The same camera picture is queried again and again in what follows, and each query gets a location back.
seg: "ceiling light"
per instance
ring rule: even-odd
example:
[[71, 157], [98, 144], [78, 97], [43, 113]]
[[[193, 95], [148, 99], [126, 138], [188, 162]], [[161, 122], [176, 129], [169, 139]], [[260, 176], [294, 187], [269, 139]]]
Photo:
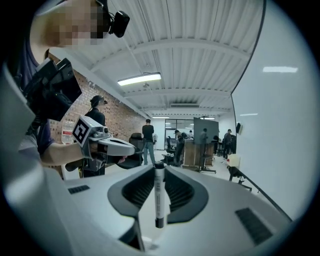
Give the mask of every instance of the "ceiling light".
[[276, 72], [276, 73], [296, 73], [297, 67], [290, 66], [265, 66], [263, 72]]
[[154, 81], [154, 80], [160, 80], [160, 79], [161, 79], [161, 74], [159, 72], [146, 73], [146, 74], [137, 75], [137, 76], [119, 80], [118, 84], [121, 86], [126, 86], [126, 85], [135, 84], [135, 83]]
[[246, 116], [257, 116], [257, 113], [253, 113], [253, 114], [241, 114], [240, 117], [246, 117]]

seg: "ceiling beam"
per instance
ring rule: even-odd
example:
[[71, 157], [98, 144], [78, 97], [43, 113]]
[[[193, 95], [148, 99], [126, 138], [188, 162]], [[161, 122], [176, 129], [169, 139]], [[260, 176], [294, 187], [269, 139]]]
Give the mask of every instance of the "ceiling beam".
[[[241, 49], [234, 48], [232, 46], [222, 44], [215, 41], [208, 41], [203, 39], [193, 39], [193, 38], [175, 38], [175, 39], [161, 39], [156, 41], [150, 41], [145, 43], [140, 43], [135, 47], [132, 47], [133, 54], [141, 54], [144, 52], [149, 52], [158, 49], [168, 49], [168, 48], [192, 48], [192, 49], [204, 49], [210, 51], [217, 51], [219, 53], [224, 53], [231, 56], [236, 56], [243, 60], [249, 60], [250, 54], [244, 52]], [[91, 67], [91, 71], [95, 72], [102, 68], [106, 63], [113, 61], [116, 58], [127, 58], [130, 56], [130, 51], [128, 49], [120, 50], [114, 54], [111, 54], [101, 61], [97, 62]]]
[[218, 108], [218, 107], [166, 107], [166, 106], [146, 106], [142, 107], [140, 110], [150, 112], [152, 111], [153, 114], [157, 112], [161, 112], [159, 114], [172, 113], [175, 114], [183, 114], [184, 112], [190, 114], [202, 114], [202, 113], [212, 113], [212, 112], [219, 112], [219, 113], [228, 113], [230, 109], [226, 108]]
[[221, 98], [230, 97], [230, 92], [208, 89], [154, 89], [141, 90], [134, 92], [127, 92], [123, 94], [124, 98], [134, 98], [139, 96], [152, 96], [152, 95], [196, 95], [196, 96], [215, 96]]
[[85, 78], [111, 94], [113, 97], [118, 99], [120, 102], [127, 105], [129, 108], [140, 114], [141, 116], [148, 118], [148, 116], [143, 112], [140, 111], [134, 104], [132, 104], [129, 100], [123, 97], [118, 91], [114, 89], [114, 87], [110, 86], [113, 82], [110, 78], [103, 77], [100, 78], [95, 73], [91, 72], [87, 67], [85, 67], [80, 61], [78, 61], [72, 53], [66, 51], [65, 49], [61, 48], [51, 48], [50, 53], [56, 56], [58, 59], [62, 60], [64, 58], [67, 58], [71, 64], [73, 69], [75, 69], [77, 72], [79, 72], [81, 75], [83, 75]]

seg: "glass wall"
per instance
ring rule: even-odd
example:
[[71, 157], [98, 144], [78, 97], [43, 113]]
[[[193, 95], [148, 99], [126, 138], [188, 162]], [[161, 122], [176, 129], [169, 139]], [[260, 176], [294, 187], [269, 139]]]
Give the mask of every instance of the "glass wall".
[[175, 146], [176, 135], [175, 130], [179, 130], [181, 133], [189, 134], [190, 131], [194, 132], [194, 121], [185, 119], [166, 119], [165, 120], [165, 141], [164, 149], [168, 148], [168, 139], [170, 139], [170, 145]]

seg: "ceiling vent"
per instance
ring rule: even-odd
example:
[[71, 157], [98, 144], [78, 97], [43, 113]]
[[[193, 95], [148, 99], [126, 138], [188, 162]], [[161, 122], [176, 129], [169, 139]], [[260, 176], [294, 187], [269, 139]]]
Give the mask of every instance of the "ceiling vent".
[[179, 108], [179, 109], [197, 109], [199, 108], [199, 104], [196, 103], [172, 103], [170, 104], [170, 108]]

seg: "brick wall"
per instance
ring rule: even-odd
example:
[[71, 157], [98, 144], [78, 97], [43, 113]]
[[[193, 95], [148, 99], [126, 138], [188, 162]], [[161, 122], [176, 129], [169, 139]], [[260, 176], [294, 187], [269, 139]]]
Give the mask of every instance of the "brick wall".
[[[50, 54], [56, 63], [59, 61], [55, 56]], [[119, 102], [115, 97], [107, 93], [97, 85], [89, 85], [86, 78], [74, 70], [75, 77], [81, 88], [82, 94], [73, 103], [71, 108], [65, 114], [61, 122], [50, 120], [51, 137], [55, 142], [61, 144], [61, 131], [63, 121], [76, 122], [79, 115], [85, 115], [90, 109], [90, 100], [95, 95], [101, 95], [108, 102], [104, 106], [103, 114], [105, 115], [105, 124], [108, 130], [117, 134], [117, 138], [129, 141], [132, 133], [141, 133], [142, 126], [145, 124], [146, 119], [134, 112], [127, 105]]]

